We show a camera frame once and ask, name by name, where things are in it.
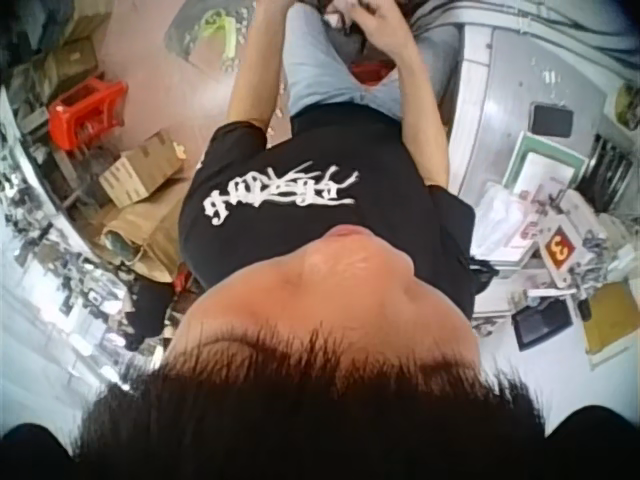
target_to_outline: black phone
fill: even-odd
[[[559,105],[533,103],[529,131],[544,137],[569,138],[573,132],[573,110]]]

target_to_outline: cardboard box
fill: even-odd
[[[100,184],[119,207],[144,200],[182,165],[171,138],[160,131],[141,146],[123,152],[100,176]]]

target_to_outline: red object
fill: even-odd
[[[176,293],[182,293],[183,290],[189,285],[189,281],[193,277],[191,271],[187,268],[185,263],[178,265],[178,274],[173,279],[173,289]]]
[[[358,82],[367,87],[375,87],[395,68],[393,62],[364,62],[352,64],[349,67],[351,74]]]
[[[116,114],[128,90],[124,82],[89,78],[49,106],[49,133],[62,150],[90,145],[102,134],[124,125]]]

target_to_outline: red plastic stool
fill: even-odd
[[[116,109],[128,90],[124,82],[89,78],[49,106],[49,134],[62,150],[88,146],[102,134],[124,125]]]

